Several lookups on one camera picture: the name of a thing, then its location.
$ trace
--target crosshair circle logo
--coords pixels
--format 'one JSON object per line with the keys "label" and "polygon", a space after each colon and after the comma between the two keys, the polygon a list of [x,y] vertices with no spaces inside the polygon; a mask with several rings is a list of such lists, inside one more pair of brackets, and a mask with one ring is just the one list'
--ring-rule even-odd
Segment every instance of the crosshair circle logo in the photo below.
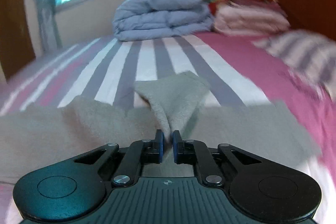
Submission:
{"label": "crosshair circle logo", "polygon": [[170,184],[172,184],[173,182],[172,182],[171,180],[165,180],[163,183],[166,184],[166,185],[170,185]]}

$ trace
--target pink stripe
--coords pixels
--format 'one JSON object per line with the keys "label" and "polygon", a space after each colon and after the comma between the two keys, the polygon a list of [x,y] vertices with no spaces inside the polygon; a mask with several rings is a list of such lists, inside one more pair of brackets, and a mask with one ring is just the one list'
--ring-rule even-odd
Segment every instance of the pink stripe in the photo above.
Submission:
{"label": "pink stripe", "polygon": [[252,41],[262,37],[226,37],[214,33],[197,35],[239,73],[251,79],[270,100],[283,100],[297,120],[322,149],[322,161],[336,185],[336,104],[325,93],[320,100],[315,91],[294,80],[280,59],[256,48]]}
{"label": "pink stripe", "polygon": [[44,90],[38,100],[36,100],[36,104],[40,106],[47,106],[53,100],[54,96],[60,92],[64,83],[70,77],[76,77],[73,75],[74,70],[79,66],[82,66],[82,69],[84,69],[85,66],[96,56],[97,52],[105,46],[105,43],[97,42],[79,58],[70,63],[68,67],[62,71],[62,73],[58,74],[58,76],[49,83],[48,87]]}
{"label": "pink stripe", "polygon": [[[76,52],[80,51],[85,45],[81,45],[81,47],[77,47]],[[19,111],[20,106],[23,104],[24,101],[36,90],[38,85],[47,77],[55,68],[57,68],[64,60],[71,57],[74,54],[73,51],[70,51],[65,56],[63,56],[60,60],[58,60],[55,64],[47,68],[43,73],[41,73],[34,81],[32,81],[28,86],[23,89],[18,96],[16,97],[15,101],[13,102],[12,106],[8,110],[8,113]]]}

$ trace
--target folded blue comforter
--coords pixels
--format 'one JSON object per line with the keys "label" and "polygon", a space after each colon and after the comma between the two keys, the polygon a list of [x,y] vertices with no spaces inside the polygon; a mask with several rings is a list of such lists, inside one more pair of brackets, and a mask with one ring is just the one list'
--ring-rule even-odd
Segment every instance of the folded blue comforter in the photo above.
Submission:
{"label": "folded blue comforter", "polygon": [[114,16],[120,41],[136,41],[209,31],[213,18],[203,0],[126,0]]}

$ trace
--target pink bed sheet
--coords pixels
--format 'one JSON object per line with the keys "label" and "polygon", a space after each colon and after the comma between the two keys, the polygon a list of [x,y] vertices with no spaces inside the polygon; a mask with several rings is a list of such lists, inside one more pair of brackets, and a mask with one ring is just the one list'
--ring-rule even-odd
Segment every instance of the pink bed sheet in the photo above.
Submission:
{"label": "pink bed sheet", "polygon": [[325,93],[317,93],[294,79],[289,67],[251,43],[264,37],[226,37],[199,33],[206,42],[239,73],[260,87],[269,100],[283,100],[293,115],[320,145],[320,160],[330,170],[336,185],[336,103]]}

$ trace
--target bed sheet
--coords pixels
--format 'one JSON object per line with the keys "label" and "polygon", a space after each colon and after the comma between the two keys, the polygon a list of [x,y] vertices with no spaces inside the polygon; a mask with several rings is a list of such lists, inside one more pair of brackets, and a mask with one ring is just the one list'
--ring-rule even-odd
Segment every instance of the bed sheet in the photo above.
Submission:
{"label": "bed sheet", "polygon": [[[124,43],[103,37],[76,44],[33,62],[16,75],[1,92],[0,115],[23,111],[31,103],[62,107],[77,95],[126,109],[140,107],[145,103],[134,93],[135,80],[156,80],[187,70],[210,83],[207,106],[282,99],[322,148],[322,159],[311,159],[299,168],[323,189],[323,202],[315,219],[330,223],[336,194],[328,152],[332,147],[326,142],[335,126],[335,107],[327,98],[316,98],[313,90],[294,81],[286,65],[251,45],[253,39],[208,32]],[[2,196],[9,202],[10,196],[1,193],[0,199]]]}

